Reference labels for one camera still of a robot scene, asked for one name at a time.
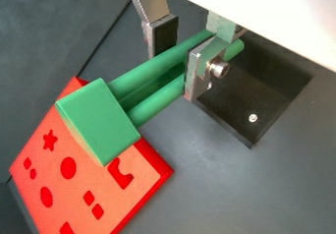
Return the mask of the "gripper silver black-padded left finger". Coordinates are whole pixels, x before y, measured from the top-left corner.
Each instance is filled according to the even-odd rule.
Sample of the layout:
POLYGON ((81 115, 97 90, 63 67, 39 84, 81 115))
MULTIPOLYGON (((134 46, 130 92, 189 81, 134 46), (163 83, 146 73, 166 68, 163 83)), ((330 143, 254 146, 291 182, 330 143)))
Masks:
POLYGON ((141 20, 147 57, 175 45, 178 18, 170 13, 166 0, 130 0, 141 20))

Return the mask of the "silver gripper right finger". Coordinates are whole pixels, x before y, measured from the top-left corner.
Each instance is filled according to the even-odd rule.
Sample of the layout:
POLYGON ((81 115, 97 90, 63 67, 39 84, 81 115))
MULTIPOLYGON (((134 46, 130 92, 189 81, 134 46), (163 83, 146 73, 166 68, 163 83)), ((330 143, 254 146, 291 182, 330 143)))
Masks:
POLYGON ((183 96, 190 101, 210 88, 210 77, 221 79, 225 76, 227 61, 243 49, 239 36, 246 28, 214 12, 207 14, 206 31, 209 37, 197 43, 187 55, 183 96))

